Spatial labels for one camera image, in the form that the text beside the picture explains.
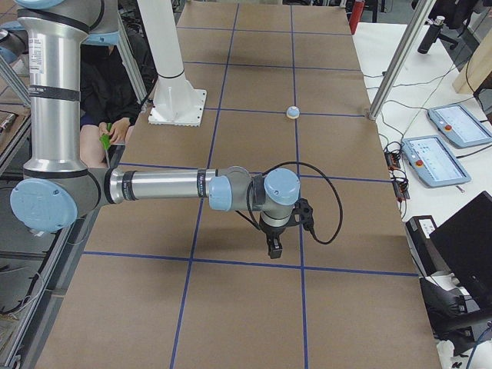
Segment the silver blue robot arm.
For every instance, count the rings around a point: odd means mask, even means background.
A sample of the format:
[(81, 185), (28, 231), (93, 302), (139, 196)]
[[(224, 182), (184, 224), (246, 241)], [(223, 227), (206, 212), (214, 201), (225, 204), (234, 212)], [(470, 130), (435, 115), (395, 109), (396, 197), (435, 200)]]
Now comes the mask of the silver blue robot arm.
[(81, 44), (118, 42), (114, 1), (21, 1), (28, 34), (32, 157), (10, 195), (27, 227), (54, 232), (107, 204), (155, 198), (207, 198), (219, 211), (258, 212), (270, 258), (285, 228), (301, 222), (300, 181), (282, 167), (252, 176), (241, 167), (164, 171), (89, 168), (80, 159)]

